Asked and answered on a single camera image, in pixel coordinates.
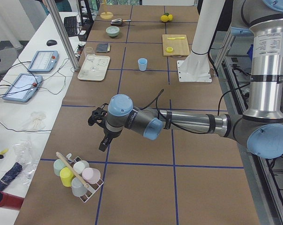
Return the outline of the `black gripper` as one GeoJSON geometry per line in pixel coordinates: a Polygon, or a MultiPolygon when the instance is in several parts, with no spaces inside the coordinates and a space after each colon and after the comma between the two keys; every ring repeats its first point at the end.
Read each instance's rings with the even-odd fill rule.
{"type": "Polygon", "coordinates": [[[99,150],[106,150],[107,146],[109,146],[113,140],[120,136],[121,127],[113,127],[110,124],[104,124],[104,139],[101,141],[99,145],[99,150]]]}

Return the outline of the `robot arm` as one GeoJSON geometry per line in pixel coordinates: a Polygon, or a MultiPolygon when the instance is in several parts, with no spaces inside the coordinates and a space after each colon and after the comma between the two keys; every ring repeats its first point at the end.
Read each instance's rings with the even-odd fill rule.
{"type": "Polygon", "coordinates": [[[218,134],[245,146],[252,154],[272,159],[283,154],[283,0],[235,0],[231,32],[254,36],[250,96],[242,115],[193,114],[135,107],[131,98],[118,94],[108,109],[98,108],[89,118],[104,130],[99,145],[105,151],[122,129],[154,140],[163,129],[194,134],[218,134]]]}

